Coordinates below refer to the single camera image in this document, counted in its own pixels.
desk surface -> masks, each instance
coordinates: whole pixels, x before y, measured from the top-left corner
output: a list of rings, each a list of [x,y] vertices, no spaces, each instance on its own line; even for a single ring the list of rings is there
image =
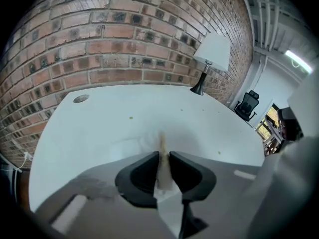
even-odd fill
[[[81,103],[73,100],[89,95]],[[189,87],[122,85],[69,93],[50,118],[32,162],[29,200],[35,211],[83,171],[158,150],[261,166],[261,138],[240,117],[207,94]]]

table lamp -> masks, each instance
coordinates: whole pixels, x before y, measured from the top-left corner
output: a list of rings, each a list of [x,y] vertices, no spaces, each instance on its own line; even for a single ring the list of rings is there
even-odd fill
[[[198,62],[206,64],[201,73],[198,83],[190,91],[203,95],[203,84],[207,75],[208,68],[215,68],[220,71],[227,71],[230,55],[230,41],[223,35],[208,33],[195,52],[193,58]]]

ceiling light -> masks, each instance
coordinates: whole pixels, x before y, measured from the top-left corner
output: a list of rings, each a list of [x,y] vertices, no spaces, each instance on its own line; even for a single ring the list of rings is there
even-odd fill
[[[296,54],[291,52],[290,50],[287,50],[285,53],[288,57],[290,57],[292,60],[296,61],[298,64],[300,64],[308,73],[312,73],[313,69],[300,57],[298,57]]]

lamp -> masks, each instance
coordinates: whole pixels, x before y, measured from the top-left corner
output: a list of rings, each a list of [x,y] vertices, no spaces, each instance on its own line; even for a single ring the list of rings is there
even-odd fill
[[[313,72],[313,69],[300,57],[298,57],[295,53],[291,52],[290,50],[287,50],[285,52],[285,55],[291,58],[291,63],[293,67],[299,67],[301,65],[309,74]],[[299,65],[294,66],[293,61],[296,61]]]
[[[198,83],[190,91],[203,95],[203,84],[209,67],[220,71],[227,71],[230,55],[230,41],[223,35],[208,33],[195,52],[193,58],[200,63],[206,64],[204,71],[200,75]]]

white cable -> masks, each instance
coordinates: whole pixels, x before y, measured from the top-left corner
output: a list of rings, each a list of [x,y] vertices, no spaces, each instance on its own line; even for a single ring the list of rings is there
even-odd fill
[[[293,60],[291,60],[291,64],[293,65],[293,67],[295,67],[295,68],[298,68],[300,65],[298,65],[298,66],[295,66],[294,65],[294,61]]]
[[[23,167],[23,165],[24,165],[24,163],[26,162],[26,160],[27,160],[27,158],[26,158],[26,156],[24,156],[24,162],[23,162],[23,164],[22,164],[21,167]],[[16,171],[16,170],[20,169],[21,167],[18,167],[17,169],[9,169],[9,170],[1,169],[1,170],[2,170],[2,171]]]

